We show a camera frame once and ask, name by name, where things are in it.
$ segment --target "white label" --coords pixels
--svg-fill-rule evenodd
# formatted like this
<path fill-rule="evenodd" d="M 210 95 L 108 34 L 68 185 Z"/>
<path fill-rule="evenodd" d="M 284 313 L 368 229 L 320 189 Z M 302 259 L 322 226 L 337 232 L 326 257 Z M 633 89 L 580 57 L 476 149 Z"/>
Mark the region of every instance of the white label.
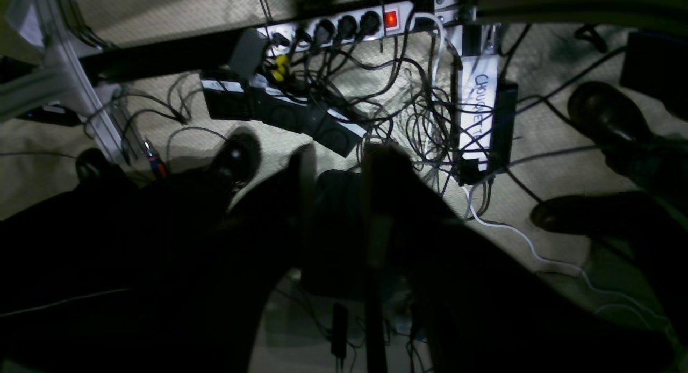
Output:
<path fill-rule="evenodd" d="M 482 55 L 462 58 L 464 70 L 461 82 L 462 109 L 471 112 L 460 114 L 462 133 L 459 135 L 459 149 L 479 150 L 480 147 L 489 150 L 492 142 L 494 118 L 490 108 L 494 108 L 497 97 L 497 65 L 498 55 Z M 470 133 L 480 146 L 467 135 Z M 465 160 L 478 160 L 478 170 L 487 170 L 487 155 L 482 151 L 464 153 Z"/>
<path fill-rule="evenodd" d="M 329 113 L 329 115 L 334 116 L 337 119 L 351 121 L 351 119 L 348 119 L 346 116 L 340 114 L 335 109 L 329 109 L 329 110 L 327 110 L 327 113 Z M 366 132 L 368 132 L 368 131 L 366 131 L 365 128 L 363 128 L 363 127 L 361 127 L 355 123 L 344 123 L 343 121 L 337 121 L 337 123 L 344 126 L 345 128 L 348 128 L 352 133 L 358 135 L 361 138 L 363 138 L 363 136 L 366 134 Z"/>
<path fill-rule="evenodd" d="M 47 112 L 67 113 L 67 111 L 62 107 L 43 106 L 42 108 L 44 109 L 44 111 L 47 111 Z"/>
<path fill-rule="evenodd" d="M 243 93 L 243 88 L 239 82 L 221 82 L 221 81 L 201 81 L 203 88 L 212 89 L 213 91 L 229 91 Z"/>

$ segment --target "person's foot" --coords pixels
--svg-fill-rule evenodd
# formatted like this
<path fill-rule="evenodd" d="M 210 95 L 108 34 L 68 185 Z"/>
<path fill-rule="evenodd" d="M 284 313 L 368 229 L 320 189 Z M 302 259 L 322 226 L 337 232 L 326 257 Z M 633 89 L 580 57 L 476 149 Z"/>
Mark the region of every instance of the person's foot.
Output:
<path fill-rule="evenodd" d="M 116 165 L 110 164 L 105 155 L 103 155 L 103 151 L 100 151 L 98 148 L 84 150 L 76 158 L 75 166 L 76 175 L 80 183 L 112 175 L 113 172 L 117 172 L 117 169 L 119 169 Z"/>
<path fill-rule="evenodd" d="M 210 170 L 216 172 L 236 192 L 255 177 L 261 163 L 258 138 L 250 128 L 239 127 L 222 145 Z"/>
<path fill-rule="evenodd" d="M 628 233 L 640 216 L 637 211 L 655 211 L 651 197 L 643 192 L 612 195 L 566 195 L 548 199 L 531 211 L 531 222 L 545 231 L 568 234 Z"/>
<path fill-rule="evenodd" d="M 654 138 L 638 106 L 603 82 L 580 85 L 568 100 L 568 113 L 585 136 L 603 147 L 628 149 Z M 604 153 L 607 165 L 624 175 L 627 170 L 622 155 L 615 149 Z"/>

